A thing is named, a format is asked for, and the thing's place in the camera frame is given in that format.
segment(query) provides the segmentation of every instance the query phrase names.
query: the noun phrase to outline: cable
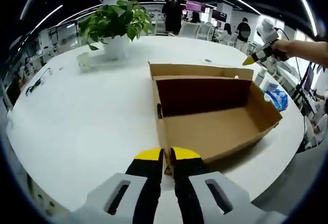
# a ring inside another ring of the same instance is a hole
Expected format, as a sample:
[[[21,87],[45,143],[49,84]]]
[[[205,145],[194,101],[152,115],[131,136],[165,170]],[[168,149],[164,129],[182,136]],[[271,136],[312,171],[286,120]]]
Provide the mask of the cable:
[[[50,72],[50,74],[51,74],[51,69],[50,68],[48,68],[48,69],[46,69],[45,71],[44,71],[44,73],[41,75],[41,77],[33,84],[33,85],[31,85],[30,87],[28,87],[27,88],[27,90],[26,90],[26,92],[25,92],[25,95],[26,96],[28,96],[31,92],[33,92],[34,91],[34,89],[36,88],[36,87],[38,87],[40,84],[41,84],[41,78],[42,78],[42,76],[47,72],[49,70],[49,72]]]
[[[288,38],[287,34],[286,34],[281,28],[277,28],[277,29],[278,29],[278,30],[281,30],[281,31],[283,32],[283,34],[285,35],[285,37],[288,39],[288,41],[290,41],[290,39]],[[295,57],[295,60],[296,60],[296,65],[297,65],[298,74],[299,74],[299,79],[300,79],[300,81],[302,81],[301,71],[299,70],[298,59],[297,59],[297,57]],[[305,106],[305,105],[304,105],[304,102],[305,102],[304,97],[302,97],[302,103],[303,103],[303,106]],[[304,138],[304,136],[305,136],[305,134],[306,134],[305,116],[303,116],[303,125],[304,125],[304,133],[303,133],[303,138]]]

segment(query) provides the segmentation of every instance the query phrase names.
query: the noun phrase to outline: office desk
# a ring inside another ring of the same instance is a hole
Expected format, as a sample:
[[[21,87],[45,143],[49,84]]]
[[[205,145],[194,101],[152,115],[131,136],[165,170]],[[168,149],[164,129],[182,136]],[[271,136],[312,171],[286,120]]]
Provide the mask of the office desk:
[[[153,108],[152,63],[244,67],[246,55],[205,40],[143,36],[130,57],[98,72],[80,73],[76,57],[88,46],[54,57],[53,74],[29,96],[21,95],[7,128],[11,146],[28,174],[53,199],[74,211],[87,194],[116,172],[125,172],[140,151],[159,146]],[[265,79],[275,80],[266,74]],[[265,191],[289,164],[303,139],[303,117],[290,100],[283,119],[225,175],[245,188],[251,200]],[[164,176],[155,223],[182,223],[173,179]]]

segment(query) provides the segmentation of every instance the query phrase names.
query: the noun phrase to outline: white flower pot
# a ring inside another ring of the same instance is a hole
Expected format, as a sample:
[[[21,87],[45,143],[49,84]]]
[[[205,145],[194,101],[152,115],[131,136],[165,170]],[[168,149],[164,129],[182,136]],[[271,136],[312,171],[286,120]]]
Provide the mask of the white flower pot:
[[[103,44],[104,52],[108,60],[118,60],[128,57],[128,49],[130,45],[130,39],[127,35],[116,36],[115,38],[104,38]]]

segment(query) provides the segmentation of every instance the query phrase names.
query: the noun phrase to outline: green leaves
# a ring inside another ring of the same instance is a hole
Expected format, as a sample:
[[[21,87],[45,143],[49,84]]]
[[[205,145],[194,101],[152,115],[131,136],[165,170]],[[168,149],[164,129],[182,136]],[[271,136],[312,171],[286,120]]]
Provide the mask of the green leaves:
[[[121,15],[123,15],[126,12],[126,10],[121,9],[120,7],[113,6],[112,8],[116,12],[118,17],[120,17]]]
[[[126,34],[133,41],[142,31],[149,33],[152,25],[151,18],[138,1],[117,1],[116,5],[101,6],[79,23],[79,33],[87,39],[91,50],[98,48],[91,46],[89,39],[106,44],[104,38]]]
[[[104,45],[108,45],[108,43],[106,43],[106,42],[104,41],[103,38],[100,38],[99,40],[100,40],[100,42],[103,43]]]
[[[96,50],[99,50],[99,48],[98,48],[98,47],[95,47],[95,46],[91,45],[89,42],[88,42],[87,44],[88,44],[88,46],[89,46],[90,50],[92,50],[92,51],[96,51]]]
[[[131,41],[136,37],[137,31],[132,25],[128,25],[128,31],[127,31],[128,37]]]

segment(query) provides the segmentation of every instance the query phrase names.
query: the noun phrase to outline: chair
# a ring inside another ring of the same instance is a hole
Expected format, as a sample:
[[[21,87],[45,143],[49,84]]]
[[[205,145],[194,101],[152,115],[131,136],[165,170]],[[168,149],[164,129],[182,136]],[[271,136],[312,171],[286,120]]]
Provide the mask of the chair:
[[[227,45],[230,38],[231,38],[231,35],[229,35],[228,32],[223,31],[222,34],[220,35],[219,43]]]
[[[165,21],[161,19],[156,20],[155,24],[155,35],[168,35],[166,32]]]
[[[201,24],[201,27],[198,31],[196,38],[210,41],[211,28],[212,28],[212,25],[210,25],[210,24]]]
[[[182,23],[179,35],[177,37],[197,38],[198,32],[202,24],[199,23]]]
[[[228,46],[235,47],[235,42],[236,42],[237,36],[238,36],[238,33],[233,33],[233,34],[230,36],[230,38],[229,38],[229,40],[228,40],[228,42],[227,42],[227,45],[228,45]]]

